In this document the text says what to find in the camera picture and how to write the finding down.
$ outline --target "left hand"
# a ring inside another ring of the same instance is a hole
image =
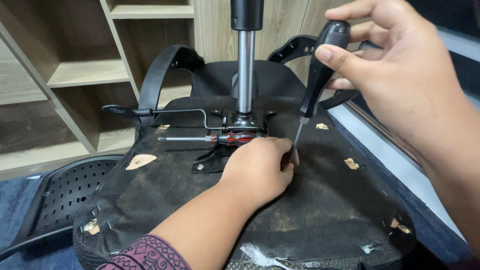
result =
[[[293,178],[292,163],[280,170],[282,156],[293,143],[275,137],[255,138],[239,147],[228,160],[219,184],[232,184],[255,202],[256,207],[282,194]],[[298,165],[295,152],[293,163]]]

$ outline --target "black screwdriver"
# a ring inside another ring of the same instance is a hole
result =
[[[350,24],[345,21],[329,21],[318,36],[313,53],[322,44],[331,44],[346,49],[349,43]],[[315,55],[312,55],[308,72],[307,91],[300,108],[300,125],[293,141],[293,147],[289,152],[289,163],[295,157],[295,150],[297,149],[303,126],[317,113],[318,99],[334,72],[331,68],[318,61]]]

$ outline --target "patterned sleeve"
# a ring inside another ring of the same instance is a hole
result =
[[[183,257],[162,238],[147,234],[122,250],[97,270],[190,270]]]

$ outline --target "black screwdriver handle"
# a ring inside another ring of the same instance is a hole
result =
[[[350,24],[345,21],[329,21],[320,33],[313,52],[322,44],[332,44],[343,49],[350,43]],[[300,108],[300,116],[311,118],[317,110],[318,98],[332,77],[334,71],[312,55],[308,72],[307,91]]]

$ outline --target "hand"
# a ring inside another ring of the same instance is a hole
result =
[[[290,139],[256,138],[238,148],[228,159],[219,184],[231,184],[249,196],[257,208],[285,191],[293,177],[293,164],[281,171],[282,156],[292,147]],[[299,164],[298,154],[293,161]]]
[[[327,88],[359,89],[373,114],[402,139],[436,125],[456,108],[471,107],[437,29],[407,2],[358,0],[325,15],[331,20],[371,17],[352,27],[351,42],[370,40],[383,49],[350,53],[322,45],[315,56],[345,76]]]

